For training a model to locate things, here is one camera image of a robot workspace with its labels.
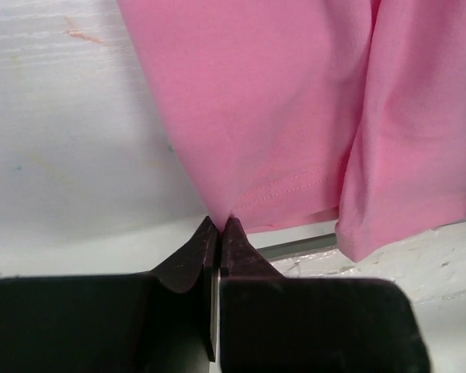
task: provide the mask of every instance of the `black tool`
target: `black tool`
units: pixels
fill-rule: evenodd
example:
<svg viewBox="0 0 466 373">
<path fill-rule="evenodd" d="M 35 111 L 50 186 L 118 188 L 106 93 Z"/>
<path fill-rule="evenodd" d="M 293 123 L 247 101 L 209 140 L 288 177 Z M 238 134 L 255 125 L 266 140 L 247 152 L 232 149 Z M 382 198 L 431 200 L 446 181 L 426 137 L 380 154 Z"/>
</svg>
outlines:
<svg viewBox="0 0 466 373">
<path fill-rule="evenodd" d="M 0 373 L 205 373 L 217 334 L 224 373 L 430 372 L 396 285 L 285 278 L 234 218 L 146 273 L 0 279 Z"/>
</svg>

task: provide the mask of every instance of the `stitching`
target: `stitching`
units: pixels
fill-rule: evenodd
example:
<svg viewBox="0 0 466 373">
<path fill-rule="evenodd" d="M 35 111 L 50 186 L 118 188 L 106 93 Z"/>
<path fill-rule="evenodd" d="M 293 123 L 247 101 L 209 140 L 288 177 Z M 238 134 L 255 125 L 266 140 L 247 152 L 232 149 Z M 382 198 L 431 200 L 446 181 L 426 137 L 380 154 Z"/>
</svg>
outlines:
<svg viewBox="0 0 466 373">
<path fill-rule="evenodd" d="M 316 185 L 316 184 L 320 184 L 320 183 L 324 183 L 325 181 L 328 181 L 328 180 L 331 180 L 331 179 L 335 179 L 336 176 L 330 176 L 330 177 L 327 177 L 325 179 L 322 179 L 322 180 L 318 180 L 318 181 L 314 181 L 313 183 L 309 183 L 309 184 L 305 184 L 305 185 L 302 185 L 302 186 L 297 186 L 296 188 L 292 188 L 292 189 L 287 189 L 287 190 L 284 190 L 283 192 L 279 192 L 279 193 L 275 193 L 275 194 L 271 194 L 270 196 L 267 196 L 267 197 L 263 197 L 263 198 L 259 198 L 258 200 L 254 200 L 253 202 L 250 202 L 248 204 L 243 204 L 242 206 L 238 207 L 235 209 L 235 211 L 238 211 L 238 210 L 242 210 L 246 207 L 249 207 L 249 206 L 252 206 L 253 204 L 258 204 L 259 202 L 263 202 L 264 200 L 269 200 L 271 198 L 274 198 L 274 197 L 278 197 L 280 196 L 281 194 L 286 194 L 286 193 L 290 193 L 290 192 L 294 192 L 295 190 L 300 190 L 300 189 L 304 189 L 304 188 L 307 188 L 307 187 L 311 187 L 313 185 Z"/>
<path fill-rule="evenodd" d="M 306 175 L 310 175 L 311 173 L 316 173 L 317 171 L 322 171 L 323 169 L 329 169 L 330 167 L 338 167 L 342 164 L 342 162 L 338 162 L 336 163 L 335 165 L 331 165 L 331 166 L 324 166 L 324 167 L 318 167 L 317 169 L 311 169 L 309 171 L 306 171 L 305 173 L 298 173 L 297 175 L 293 175 L 293 176 L 288 176 L 288 177 L 285 177 L 284 179 L 280 179 L 280 180 L 277 180 L 277 181 L 273 181 L 269 184 L 266 184 L 264 186 L 260 186 L 259 188 L 255 188 L 255 189 L 252 189 L 252 190 L 249 190 L 247 192 L 245 192 L 242 197 L 245 197 L 245 196 L 248 196 L 249 194 L 251 193 L 254 193 L 258 190 L 261 190 L 261 189 L 266 189 L 267 187 L 271 187 L 272 185 L 275 185 L 275 184 L 278 184 L 278 183 L 282 183 L 283 181 L 286 181 L 286 180 L 291 180 L 291 179 L 297 179 L 299 177 L 302 177 L 302 176 L 306 176 Z"/>
</svg>

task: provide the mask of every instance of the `black object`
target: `black object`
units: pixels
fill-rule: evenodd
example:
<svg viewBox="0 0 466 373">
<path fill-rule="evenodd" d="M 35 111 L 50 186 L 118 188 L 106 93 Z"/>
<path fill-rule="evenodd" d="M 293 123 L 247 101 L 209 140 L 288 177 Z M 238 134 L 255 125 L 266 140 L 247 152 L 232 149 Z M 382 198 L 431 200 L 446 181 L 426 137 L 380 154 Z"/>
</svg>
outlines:
<svg viewBox="0 0 466 373">
<path fill-rule="evenodd" d="M 208 372 L 217 293 L 224 373 L 430 372 L 393 283 L 285 278 L 237 219 L 221 239 L 206 218 L 147 273 L 0 279 L 0 373 Z"/>
</svg>

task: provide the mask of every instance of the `stain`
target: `stain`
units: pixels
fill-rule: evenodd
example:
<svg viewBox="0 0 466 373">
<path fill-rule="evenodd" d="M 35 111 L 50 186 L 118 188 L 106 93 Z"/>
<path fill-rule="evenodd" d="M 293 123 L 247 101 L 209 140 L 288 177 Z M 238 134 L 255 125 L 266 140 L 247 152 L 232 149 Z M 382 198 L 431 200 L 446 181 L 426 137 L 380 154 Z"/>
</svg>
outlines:
<svg viewBox="0 0 466 373">
<path fill-rule="evenodd" d="M 150 162 L 150 167 L 154 167 L 156 169 L 161 169 L 162 168 L 162 164 L 159 163 L 159 162 Z"/>
<path fill-rule="evenodd" d="M 81 138 L 84 138 L 85 135 L 76 135 L 74 136 L 70 131 L 65 131 L 65 134 L 72 140 L 72 141 L 77 141 Z"/>
<path fill-rule="evenodd" d="M 377 256 L 377 258 L 376 258 L 376 261 L 373 262 L 373 265 L 374 265 L 374 266 L 380 263 L 380 258 L 381 258 L 382 255 L 383 255 L 383 253 L 379 253 L 379 254 L 378 254 L 378 256 Z"/>
<path fill-rule="evenodd" d="M 55 166 L 49 163 L 45 158 L 41 155 L 36 153 L 26 153 L 26 157 L 31 160 L 32 162 L 36 163 L 39 167 L 47 171 L 50 175 L 52 175 L 55 179 L 57 179 L 61 184 L 65 187 L 75 190 L 77 195 L 80 197 L 84 197 L 85 199 L 89 199 L 89 194 L 86 193 L 84 190 L 81 190 L 78 185 L 72 180 L 69 176 L 63 174 L 62 171 L 59 171 Z"/>
<path fill-rule="evenodd" d="M 355 268 L 355 266 L 344 266 L 344 267 L 340 268 L 339 270 L 332 270 L 330 272 L 327 272 L 326 274 L 328 274 L 328 275 L 344 274 L 345 272 L 353 270 L 354 268 Z"/>
<path fill-rule="evenodd" d="M 70 19 L 69 17 L 64 17 L 65 22 L 71 27 L 69 31 L 66 31 L 65 33 L 69 35 L 70 37 L 75 37 L 77 39 L 81 39 L 84 41 L 90 41 L 92 43 L 97 43 L 97 44 L 104 44 L 102 40 L 100 40 L 98 37 L 92 37 L 90 35 L 86 35 L 83 33 L 83 31 L 78 27 L 78 25 Z"/>
<path fill-rule="evenodd" d="M 295 268 L 297 268 L 297 278 L 299 278 L 302 275 L 300 260 L 295 261 L 295 263 L 290 268 L 283 272 L 283 275 L 288 274 L 291 270 L 294 270 Z"/>
<path fill-rule="evenodd" d="M 21 56 L 12 55 L 9 57 L 12 66 L 14 67 L 14 79 L 22 80 L 24 75 L 24 65 Z"/>
</svg>

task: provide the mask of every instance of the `pink fabric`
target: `pink fabric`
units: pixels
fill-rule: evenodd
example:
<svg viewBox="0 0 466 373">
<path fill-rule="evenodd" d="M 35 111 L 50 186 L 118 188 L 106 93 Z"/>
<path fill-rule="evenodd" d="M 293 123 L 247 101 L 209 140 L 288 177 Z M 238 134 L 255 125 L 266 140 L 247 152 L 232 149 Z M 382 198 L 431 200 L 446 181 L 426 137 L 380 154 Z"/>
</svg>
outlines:
<svg viewBox="0 0 466 373">
<path fill-rule="evenodd" d="M 120 0 L 222 226 L 334 218 L 360 260 L 466 215 L 466 0 Z"/>
</svg>

